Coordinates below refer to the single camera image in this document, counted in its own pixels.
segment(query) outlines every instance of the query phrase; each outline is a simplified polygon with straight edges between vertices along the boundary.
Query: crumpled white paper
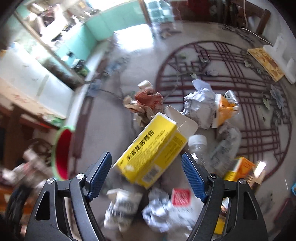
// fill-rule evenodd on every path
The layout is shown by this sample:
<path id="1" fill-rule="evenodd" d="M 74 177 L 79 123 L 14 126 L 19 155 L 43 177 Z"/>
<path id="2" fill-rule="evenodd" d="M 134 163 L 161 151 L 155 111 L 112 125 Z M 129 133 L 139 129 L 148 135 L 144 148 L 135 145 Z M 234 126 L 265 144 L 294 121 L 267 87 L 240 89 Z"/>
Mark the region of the crumpled white paper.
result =
<path id="1" fill-rule="evenodd" d="M 149 204 L 142 210 L 142 215 L 147 225 L 156 232 L 174 232 L 179 228 L 192 230 L 203 208 L 202 201 L 193 192 L 187 207 L 175 207 L 169 195 L 158 188 L 152 189 L 148 197 Z"/>
<path id="2" fill-rule="evenodd" d="M 200 79 L 193 80 L 192 84 L 197 91 L 184 97 L 182 114 L 196 121 L 200 128 L 209 129 L 215 113 L 215 93 Z"/>

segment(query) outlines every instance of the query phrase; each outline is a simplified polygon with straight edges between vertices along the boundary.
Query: white cabinet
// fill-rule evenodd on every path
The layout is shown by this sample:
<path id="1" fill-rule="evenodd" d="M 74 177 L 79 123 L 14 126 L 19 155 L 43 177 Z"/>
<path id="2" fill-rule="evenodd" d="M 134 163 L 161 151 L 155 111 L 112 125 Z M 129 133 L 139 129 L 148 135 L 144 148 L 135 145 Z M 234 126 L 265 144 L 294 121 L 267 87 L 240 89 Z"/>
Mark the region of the white cabinet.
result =
<path id="1" fill-rule="evenodd" d="M 22 93 L 21 99 L 28 97 L 29 102 L 35 102 L 34 108 L 37 104 L 40 105 L 40 109 L 46 108 L 50 113 L 62 118 L 67 117 L 74 92 L 30 56 L 18 43 L 14 43 L 7 51 L 1 53 L 0 79 L 6 82 L 3 86 L 11 85 L 10 90 L 14 88 L 18 90 L 16 97 Z M 13 94 L 7 96 L 5 88 L 0 89 L 0 94 L 17 103 Z"/>

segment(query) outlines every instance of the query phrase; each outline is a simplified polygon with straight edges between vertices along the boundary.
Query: flower pattern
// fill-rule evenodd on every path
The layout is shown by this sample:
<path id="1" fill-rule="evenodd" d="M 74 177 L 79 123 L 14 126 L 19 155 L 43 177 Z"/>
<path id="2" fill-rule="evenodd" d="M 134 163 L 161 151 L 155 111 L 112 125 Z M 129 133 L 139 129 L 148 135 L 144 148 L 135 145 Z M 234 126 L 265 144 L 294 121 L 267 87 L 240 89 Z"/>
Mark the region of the flower pattern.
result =
<path id="1" fill-rule="evenodd" d="M 270 85 L 270 94 L 271 96 L 276 100 L 276 104 L 280 110 L 282 110 L 283 115 L 285 115 L 285 105 L 284 105 L 284 98 L 281 95 L 281 92 L 279 89 L 275 88 L 273 85 Z"/>

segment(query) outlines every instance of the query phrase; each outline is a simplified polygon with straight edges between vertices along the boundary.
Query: white bottle cap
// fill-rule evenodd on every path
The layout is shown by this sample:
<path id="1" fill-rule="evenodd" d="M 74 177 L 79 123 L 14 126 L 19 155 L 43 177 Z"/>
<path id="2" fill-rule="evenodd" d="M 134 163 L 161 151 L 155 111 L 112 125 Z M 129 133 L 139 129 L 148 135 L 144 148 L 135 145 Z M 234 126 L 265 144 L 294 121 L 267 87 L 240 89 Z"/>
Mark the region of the white bottle cap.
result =
<path id="1" fill-rule="evenodd" d="M 203 135 L 193 135 L 188 139 L 188 146 L 207 145 L 207 138 Z"/>

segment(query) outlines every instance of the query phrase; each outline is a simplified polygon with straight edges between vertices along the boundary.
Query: red label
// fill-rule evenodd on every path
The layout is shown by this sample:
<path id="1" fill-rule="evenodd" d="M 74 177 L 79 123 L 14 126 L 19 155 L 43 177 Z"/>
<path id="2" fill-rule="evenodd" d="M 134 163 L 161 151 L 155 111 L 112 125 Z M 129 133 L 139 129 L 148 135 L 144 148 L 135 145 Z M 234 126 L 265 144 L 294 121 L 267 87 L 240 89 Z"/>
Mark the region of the red label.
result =
<path id="1" fill-rule="evenodd" d="M 190 194 L 191 192 L 188 189 L 173 189 L 171 198 L 173 206 L 188 206 Z"/>

